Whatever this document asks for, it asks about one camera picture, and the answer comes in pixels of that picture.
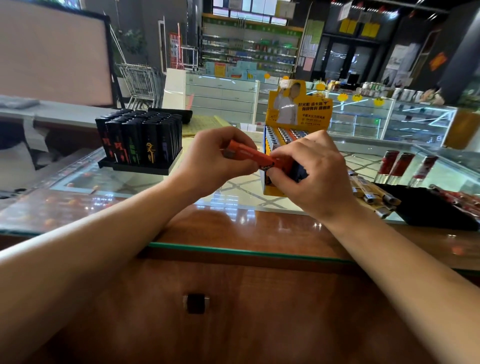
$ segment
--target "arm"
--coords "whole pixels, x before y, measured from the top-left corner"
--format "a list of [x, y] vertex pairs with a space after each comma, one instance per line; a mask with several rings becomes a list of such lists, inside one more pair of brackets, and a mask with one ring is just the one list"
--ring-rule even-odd
[[442, 363], [480, 363], [480, 290], [358, 204], [325, 131], [272, 152], [281, 154], [309, 176], [295, 183], [273, 168], [273, 183], [335, 235], [431, 353]]
[[254, 173], [222, 156], [243, 132], [199, 133], [177, 172], [115, 206], [0, 252], [0, 358], [18, 363], [65, 326], [108, 280], [186, 206], [227, 180]]

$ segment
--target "red poster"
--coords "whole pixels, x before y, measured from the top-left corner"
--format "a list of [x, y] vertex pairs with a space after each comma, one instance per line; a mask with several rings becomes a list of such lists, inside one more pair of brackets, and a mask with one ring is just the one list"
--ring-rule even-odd
[[177, 68], [177, 63], [182, 63], [181, 59], [181, 50], [178, 49], [179, 44], [181, 44], [181, 38], [178, 33], [170, 32], [170, 67]]

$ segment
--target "shopping cart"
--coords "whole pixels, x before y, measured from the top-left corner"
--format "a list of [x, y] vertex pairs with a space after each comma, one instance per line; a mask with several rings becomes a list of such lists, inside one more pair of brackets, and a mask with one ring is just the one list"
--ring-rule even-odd
[[139, 64], [117, 64], [125, 78], [132, 97], [128, 109], [141, 109], [144, 106], [159, 108], [162, 104], [163, 82], [160, 70]]

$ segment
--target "orange lighter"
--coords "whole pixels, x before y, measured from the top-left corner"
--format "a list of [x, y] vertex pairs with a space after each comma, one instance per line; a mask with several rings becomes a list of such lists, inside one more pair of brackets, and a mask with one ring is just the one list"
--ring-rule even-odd
[[229, 159], [245, 160], [251, 159], [257, 162], [261, 170], [267, 170], [272, 167], [280, 168], [288, 175], [292, 168], [293, 159], [291, 157], [272, 158], [267, 154], [259, 152], [256, 149], [250, 148], [245, 144], [230, 140], [230, 144], [223, 150], [223, 156]]

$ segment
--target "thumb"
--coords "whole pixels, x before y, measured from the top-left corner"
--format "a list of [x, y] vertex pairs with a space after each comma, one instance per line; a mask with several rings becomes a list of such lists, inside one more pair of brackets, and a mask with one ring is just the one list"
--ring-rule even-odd
[[258, 164], [251, 159], [233, 160], [228, 166], [230, 178], [247, 176], [258, 171]]
[[270, 168], [267, 175], [274, 185], [286, 195], [293, 193], [295, 188], [297, 188], [297, 183], [279, 168]]

